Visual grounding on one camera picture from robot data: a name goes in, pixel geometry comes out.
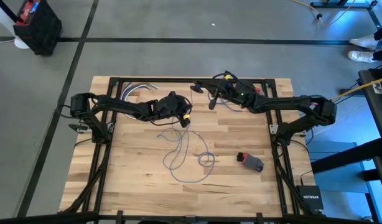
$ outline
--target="gray wire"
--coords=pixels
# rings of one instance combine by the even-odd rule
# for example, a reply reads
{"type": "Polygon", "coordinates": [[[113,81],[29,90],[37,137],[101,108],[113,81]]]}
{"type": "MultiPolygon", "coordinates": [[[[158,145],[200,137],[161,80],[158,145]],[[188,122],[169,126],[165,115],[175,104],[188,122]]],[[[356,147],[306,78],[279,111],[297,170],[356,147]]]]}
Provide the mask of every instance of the gray wire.
{"type": "Polygon", "coordinates": [[[12,42],[14,41],[15,39],[12,39],[12,40],[6,40],[6,41],[0,41],[0,44],[3,44],[3,43],[8,43],[8,42],[12,42]]]}
{"type": "Polygon", "coordinates": [[[177,142],[177,146],[176,146],[176,148],[175,148],[174,150],[168,152],[168,153],[164,156],[164,158],[163,158],[163,160],[162,160],[163,165],[164,165],[167,169],[169,169],[170,174],[172,175],[172,177],[173,177],[175,180],[177,180],[177,181],[179,181],[179,182],[181,182],[181,183],[198,183],[198,182],[200,182],[200,181],[205,180],[205,179],[212,173],[212,170],[213,170],[213,168],[214,168],[214,166],[215,166],[215,155],[214,155],[213,153],[209,152],[209,148],[208,148],[208,146],[207,146],[205,140],[203,140],[203,138],[202,138],[199,134],[197,134],[195,131],[191,131],[191,132],[194,133],[194,135],[198,136],[198,138],[200,138],[200,139],[202,140],[202,142],[204,143],[204,145],[205,145],[205,147],[206,147],[206,152],[203,152],[203,153],[199,154],[199,156],[198,156],[198,163],[199,163],[199,165],[202,166],[202,167],[212,167],[212,168],[209,170],[209,172],[206,174],[206,176],[203,177],[203,178],[201,178],[200,180],[193,180],[193,181],[189,181],[189,180],[180,180],[180,179],[178,179],[178,178],[173,174],[173,170],[176,170],[176,169],[178,169],[179,167],[181,167],[181,165],[183,165],[183,163],[184,163],[184,161],[185,161],[185,158],[186,158],[186,156],[187,156],[187,152],[188,152],[188,149],[189,149],[189,142],[190,142],[189,127],[190,127],[190,125],[188,125],[187,128],[185,129],[184,133],[181,134],[180,131],[179,131],[179,130],[176,130],[176,129],[173,127],[173,125],[172,125],[171,128],[167,128],[167,129],[163,130],[160,134],[157,135],[157,137],[162,137],[162,138],[164,138],[166,141],[169,141],[169,142],[177,142]],[[177,136],[177,139],[175,139],[175,140],[170,140],[170,139],[168,139],[166,136],[163,135],[166,131],[171,130],[171,129],[174,130],[174,132],[175,132],[175,134],[176,134],[176,136],[177,136]],[[173,166],[173,163],[176,161],[176,158],[179,156],[179,154],[180,154],[180,152],[181,152],[181,150],[182,150],[183,138],[184,138],[185,134],[187,134],[187,146],[186,146],[186,148],[185,148],[184,157],[183,157],[183,159],[182,159],[182,162],[181,162],[178,166],[176,166],[176,167],[172,167],[172,166],[173,166]],[[175,153],[175,152],[176,152],[176,155],[175,155],[175,157],[173,158],[172,162],[170,162],[170,165],[168,166],[168,165],[165,163],[165,160],[166,160],[166,158],[167,158],[168,155],[170,155],[170,154],[172,154],[172,153],[175,153]],[[208,157],[208,160],[207,160],[206,162],[203,163],[201,160],[202,160],[202,158],[203,158],[204,156],[207,156],[207,157],[208,157]]]}
{"type": "MultiPolygon", "coordinates": [[[[159,89],[158,86],[152,85],[152,84],[149,84],[149,83],[140,83],[140,84],[135,84],[135,85],[131,86],[131,82],[129,82],[126,85],[126,88],[122,91],[121,100],[127,101],[128,100],[128,96],[130,95],[130,93],[132,93],[134,90],[137,90],[138,88],[147,88],[150,92],[152,92],[152,89],[150,88],[150,86],[154,87],[156,90],[159,89]]],[[[128,115],[128,114],[125,114],[125,116],[127,116],[130,119],[136,119],[133,116],[128,115]]]]}

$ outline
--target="cable bundle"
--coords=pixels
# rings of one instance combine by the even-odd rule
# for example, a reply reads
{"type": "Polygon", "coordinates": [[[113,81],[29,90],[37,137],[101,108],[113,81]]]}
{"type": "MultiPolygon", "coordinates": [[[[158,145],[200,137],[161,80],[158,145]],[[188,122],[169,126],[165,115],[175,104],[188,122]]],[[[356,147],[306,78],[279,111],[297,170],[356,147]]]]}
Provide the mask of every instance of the cable bundle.
{"type": "MultiPolygon", "coordinates": [[[[151,93],[153,93],[154,90],[160,89],[158,86],[150,84],[150,83],[138,83],[138,84],[135,84],[132,86],[131,82],[129,82],[128,85],[126,86],[126,88],[122,91],[121,100],[127,101],[130,93],[132,93],[134,90],[137,90],[138,88],[146,88],[151,93]]],[[[125,114],[125,116],[127,116],[130,119],[135,119],[133,116],[128,115],[128,114],[125,114]]]]}

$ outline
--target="person's foot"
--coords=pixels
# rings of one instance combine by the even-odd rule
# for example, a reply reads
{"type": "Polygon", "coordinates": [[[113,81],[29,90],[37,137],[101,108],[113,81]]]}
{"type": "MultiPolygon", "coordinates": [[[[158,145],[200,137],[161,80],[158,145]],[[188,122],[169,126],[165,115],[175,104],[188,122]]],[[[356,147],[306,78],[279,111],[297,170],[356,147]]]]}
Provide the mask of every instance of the person's foot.
{"type": "Polygon", "coordinates": [[[374,50],[376,46],[378,45],[378,40],[375,40],[373,35],[367,35],[358,39],[351,39],[350,43],[360,46],[360,47],[365,47],[371,50],[374,50]]]}
{"type": "Polygon", "coordinates": [[[348,58],[355,62],[366,62],[366,63],[372,63],[373,60],[373,53],[374,52],[359,52],[356,50],[351,50],[347,54],[348,58]]]}

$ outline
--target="gray floor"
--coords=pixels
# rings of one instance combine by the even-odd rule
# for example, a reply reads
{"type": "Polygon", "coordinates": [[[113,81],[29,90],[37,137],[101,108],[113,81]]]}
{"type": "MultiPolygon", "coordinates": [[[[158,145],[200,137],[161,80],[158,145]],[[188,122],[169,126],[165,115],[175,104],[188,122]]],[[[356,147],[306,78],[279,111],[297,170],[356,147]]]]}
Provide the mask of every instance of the gray floor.
{"type": "MultiPolygon", "coordinates": [[[[5,2],[14,10],[21,3],[5,2]]],[[[63,36],[80,37],[93,0],[48,2],[63,21],[63,36]]],[[[382,22],[382,2],[378,9],[382,22]]],[[[324,20],[339,15],[336,9],[321,11],[324,20]]],[[[322,27],[308,9],[289,0],[100,0],[88,36],[348,40],[375,30],[367,11],[347,12],[333,26],[322,27]]],[[[0,36],[6,35],[0,25],[0,36]]],[[[59,43],[52,57],[40,57],[12,43],[0,44],[0,218],[17,211],[76,47],[59,43]]],[[[296,95],[331,98],[339,88],[354,84],[359,70],[379,64],[350,61],[350,49],[355,47],[86,43],[68,98],[88,91],[95,75],[191,77],[224,70],[239,77],[292,78],[296,95]]],[[[317,129],[315,139],[364,143],[374,138],[375,131],[353,128],[362,120],[359,111],[367,109],[363,98],[345,101],[338,109],[338,123],[317,129]],[[345,134],[344,129],[351,131],[345,134]]],[[[28,215],[58,209],[77,136],[68,128],[70,122],[59,121],[28,215]]],[[[372,120],[366,125],[375,130],[372,120]]],[[[333,208],[344,207],[347,197],[335,198],[343,199],[330,203],[333,208]]],[[[332,210],[339,213],[342,208],[332,210]]],[[[356,218],[356,213],[345,218],[356,218]]]]}

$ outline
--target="wooden tabletop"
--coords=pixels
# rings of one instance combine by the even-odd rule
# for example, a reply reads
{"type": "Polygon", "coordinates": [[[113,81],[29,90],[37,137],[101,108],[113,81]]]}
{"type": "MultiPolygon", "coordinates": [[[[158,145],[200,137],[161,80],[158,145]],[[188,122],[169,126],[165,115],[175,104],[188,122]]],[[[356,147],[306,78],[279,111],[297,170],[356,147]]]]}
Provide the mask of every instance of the wooden tabletop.
{"type": "MultiPolygon", "coordinates": [[[[90,91],[98,95],[106,94],[109,78],[94,77],[90,91]]],[[[277,78],[276,83],[279,96],[293,96],[290,79],[277,78]]],[[[207,93],[191,93],[191,83],[155,84],[161,89],[155,93],[136,90],[128,100],[142,102],[161,99],[170,91],[187,97],[193,104],[189,130],[199,134],[214,153],[214,168],[206,179],[198,183],[175,180],[162,160],[176,148],[177,142],[157,137],[170,126],[154,126],[118,114],[100,213],[115,215],[117,210],[123,210],[126,215],[253,217],[261,212],[265,217],[281,217],[266,114],[251,114],[246,110],[234,112],[225,105],[217,105],[214,111],[210,111],[207,93]],[[258,173],[242,166],[236,161],[238,152],[248,152],[260,158],[264,162],[264,170],[258,173]]],[[[229,106],[240,109],[237,105],[229,106]]],[[[285,122],[298,117],[297,111],[282,111],[285,122]]],[[[179,125],[174,127],[184,132],[179,125]]],[[[164,135],[170,140],[175,139],[173,130],[166,131],[164,135]]],[[[80,134],[78,141],[90,137],[90,134],[80,134]]],[[[176,178],[183,181],[199,180],[211,169],[201,167],[197,161],[198,155],[206,150],[203,141],[192,132],[189,132],[189,138],[185,162],[173,171],[176,178]]],[[[294,136],[293,139],[305,143],[304,138],[294,136]]],[[[174,167],[182,160],[186,142],[185,137],[183,151],[174,162],[174,167]]],[[[67,208],[86,185],[94,146],[89,141],[75,148],[60,210],[67,208]]],[[[311,170],[309,156],[297,143],[293,142],[288,148],[294,180],[299,184],[300,175],[311,170]]],[[[166,163],[170,164],[173,158],[174,155],[168,156],[166,163]]],[[[314,184],[312,173],[304,175],[303,181],[305,184],[314,184]]],[[[284,186],[288,211],[291,213],[289,190],[284,186]]],[[[94,198],[95,190],[91,205],[94,205],[94,198]]]]}

